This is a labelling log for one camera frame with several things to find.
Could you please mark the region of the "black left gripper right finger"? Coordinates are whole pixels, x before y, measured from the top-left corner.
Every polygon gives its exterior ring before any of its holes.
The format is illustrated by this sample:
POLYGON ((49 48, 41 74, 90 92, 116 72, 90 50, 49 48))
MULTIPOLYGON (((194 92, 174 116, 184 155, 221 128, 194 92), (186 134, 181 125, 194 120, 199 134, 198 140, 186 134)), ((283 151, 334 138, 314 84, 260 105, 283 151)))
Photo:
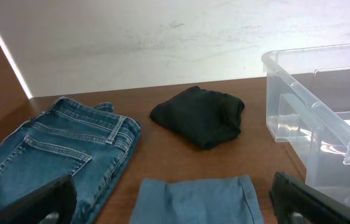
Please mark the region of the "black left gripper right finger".
POLYGON ((278 223, 350 224, 350 208, 284 172, 276 172, 269 191, 278 223))

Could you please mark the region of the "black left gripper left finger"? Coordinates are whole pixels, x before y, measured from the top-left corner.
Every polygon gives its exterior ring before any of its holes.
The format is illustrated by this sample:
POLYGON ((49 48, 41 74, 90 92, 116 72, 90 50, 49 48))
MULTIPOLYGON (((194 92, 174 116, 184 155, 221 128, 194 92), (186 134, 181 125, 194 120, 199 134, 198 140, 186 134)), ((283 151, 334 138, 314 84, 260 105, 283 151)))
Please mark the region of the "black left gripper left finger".
POLYGON ((0 224, 68 224, 76 203, 73 178, 70 174, 63 175, 1 209, 0 224))

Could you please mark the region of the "small blue cloth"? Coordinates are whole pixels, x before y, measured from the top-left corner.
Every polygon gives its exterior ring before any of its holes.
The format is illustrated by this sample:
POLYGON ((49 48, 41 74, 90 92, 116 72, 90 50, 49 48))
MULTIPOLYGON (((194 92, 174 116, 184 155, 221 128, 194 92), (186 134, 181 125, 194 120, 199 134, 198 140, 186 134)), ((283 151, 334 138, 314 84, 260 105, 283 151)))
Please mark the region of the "small blue cloth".
POLYGON ((263 223, 249 176, 168 183, 144 179, 130 219, 145 224, 263 223))

